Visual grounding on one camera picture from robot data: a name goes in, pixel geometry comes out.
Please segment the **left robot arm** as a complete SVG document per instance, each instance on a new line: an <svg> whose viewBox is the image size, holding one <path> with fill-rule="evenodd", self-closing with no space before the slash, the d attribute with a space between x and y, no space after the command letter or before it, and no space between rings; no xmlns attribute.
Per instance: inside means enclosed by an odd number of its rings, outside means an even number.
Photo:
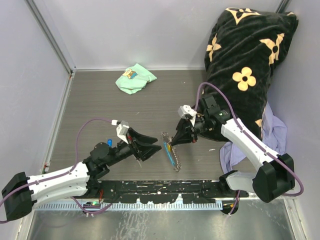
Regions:
<svg viewBox="0 0 320 240"><path fill-rule="evenodd" d="M109 167L130 156L138 161L148 160L161 150L157 141L129 128L116 146L99 142L87 158L71 167L40 175L27 176L24 171L15 174L1 191L0 204L5 209L6 221L23 218L35 208L55 200L97 197L99 179L109 173Z"/></svg>

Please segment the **blue handled key ring organizer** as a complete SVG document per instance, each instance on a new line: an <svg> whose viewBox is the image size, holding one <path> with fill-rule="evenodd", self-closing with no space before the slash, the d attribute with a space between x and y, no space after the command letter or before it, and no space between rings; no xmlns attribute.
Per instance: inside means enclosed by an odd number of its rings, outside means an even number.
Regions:
<svg viewBox="0 0 320 240"><path fill-rule="evenodd" d="M170 163L173 166L174 171L179 172L181 170L181 160L180 160L180 157L177 153L176 148L170 144L172 137L169 136L169 134L167 132L162 131L161 138L163 140L163 146L164 146L165 152L167 154L167 157L168 157ZM171 152L168 150L168 145L172 146Z"/></svg>

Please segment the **key with blue tag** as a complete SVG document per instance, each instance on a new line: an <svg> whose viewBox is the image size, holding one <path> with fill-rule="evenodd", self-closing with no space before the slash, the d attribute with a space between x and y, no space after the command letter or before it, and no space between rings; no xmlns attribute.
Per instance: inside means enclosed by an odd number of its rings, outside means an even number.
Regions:
<svg viewBox="0 0 320 240"><path fill-rule="evenodd" d="M113 144L112 139L108 139L108 140L107 140L107 144L111 147L111 146L112 146L112 144Z"/></svg>

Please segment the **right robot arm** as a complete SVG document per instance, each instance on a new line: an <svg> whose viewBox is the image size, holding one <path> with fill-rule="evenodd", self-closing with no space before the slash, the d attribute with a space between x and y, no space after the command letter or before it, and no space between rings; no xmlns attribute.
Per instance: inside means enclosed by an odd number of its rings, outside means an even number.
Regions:
<svg viewBox="0 0 320 240"><path fill-rule="evenodd" d="M219 191L231 197L236 191L256 194L269 203L295 187L294 161L290 155L279 154L260 141L230 108L222 109L213 96L199 100L199 112L189 105L178 109L180 121L171 146L195 143L205 132L221 134L250 160L254 173L231 170L219 178Z"/></svg>

